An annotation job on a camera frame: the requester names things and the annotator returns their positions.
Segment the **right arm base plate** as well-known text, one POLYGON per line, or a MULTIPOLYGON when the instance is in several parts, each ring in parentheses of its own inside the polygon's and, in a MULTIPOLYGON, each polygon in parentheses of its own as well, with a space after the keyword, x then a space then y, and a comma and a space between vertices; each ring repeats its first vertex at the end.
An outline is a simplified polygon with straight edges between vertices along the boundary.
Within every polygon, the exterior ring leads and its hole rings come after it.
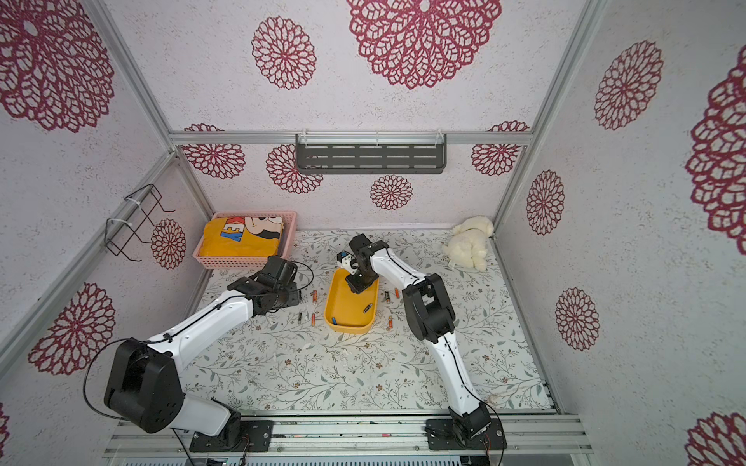
POLYGON ((490 421, 474 434, 454 419, 427 419, 425 438, 430 450, 506 450, 507 440, 501 421, 491 417, 490 421))

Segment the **yellow plastic storage box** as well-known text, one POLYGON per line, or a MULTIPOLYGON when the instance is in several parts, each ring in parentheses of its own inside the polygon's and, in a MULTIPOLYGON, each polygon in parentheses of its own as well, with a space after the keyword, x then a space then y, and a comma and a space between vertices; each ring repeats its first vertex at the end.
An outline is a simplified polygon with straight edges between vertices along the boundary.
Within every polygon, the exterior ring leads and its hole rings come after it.
POLYGON ((339 333, 365 334, 375 322, 379 282, 373 283, 363 293, 355 294, 346 282, 349 275, 344 269, 335 271, 324 308, 324 321, 331 330, 339 333), (363 314, 368 304, 372 304, 372 308, 363 314), (332 318, 336 318, 338 324, 333 324, 332 318))

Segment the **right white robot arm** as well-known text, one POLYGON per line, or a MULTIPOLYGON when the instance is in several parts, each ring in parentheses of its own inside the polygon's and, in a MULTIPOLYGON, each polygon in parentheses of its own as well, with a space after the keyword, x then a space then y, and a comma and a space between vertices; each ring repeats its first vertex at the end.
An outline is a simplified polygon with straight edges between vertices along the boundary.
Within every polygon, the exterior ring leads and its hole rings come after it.
POLYGON ((460 355, 456 313, 443 279, 411 267, 384 241, 372 242, 359 234, 349 246, 337 255, 337 263, 349 272, 346 282, 351 291, 361 294, 384 278, 401 292, 412 334, 435 357, 458 444, 466 448, 493 437, 493 445, 504 449, 505 434, 497 411, 476 394, 460 355))

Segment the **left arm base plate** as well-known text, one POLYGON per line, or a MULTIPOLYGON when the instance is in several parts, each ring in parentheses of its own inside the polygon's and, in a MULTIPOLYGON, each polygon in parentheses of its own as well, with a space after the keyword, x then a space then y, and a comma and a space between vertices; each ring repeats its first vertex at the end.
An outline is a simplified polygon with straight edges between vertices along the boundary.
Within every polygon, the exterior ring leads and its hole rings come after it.
POLYGON ((274 426, 273 421, 236 421, 217 436, 195 433, 188 450, 194 454, 268 452, 274 426))

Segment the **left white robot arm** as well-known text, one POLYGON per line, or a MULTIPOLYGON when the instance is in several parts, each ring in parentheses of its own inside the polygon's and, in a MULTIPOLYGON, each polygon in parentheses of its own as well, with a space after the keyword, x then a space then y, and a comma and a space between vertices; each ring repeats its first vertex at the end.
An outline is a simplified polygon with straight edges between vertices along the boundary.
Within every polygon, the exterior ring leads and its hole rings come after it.
POLYGON ((235 327, 298 305, 296 273, 294 262, 271 256, 260 271, 231 283, 186 320, 147 340, 122 341, 113 359, 104 405, 147 433, 192 431, 211 449, 238 447, 242 415, 219 401, 186 392, 182 374, 235 327))

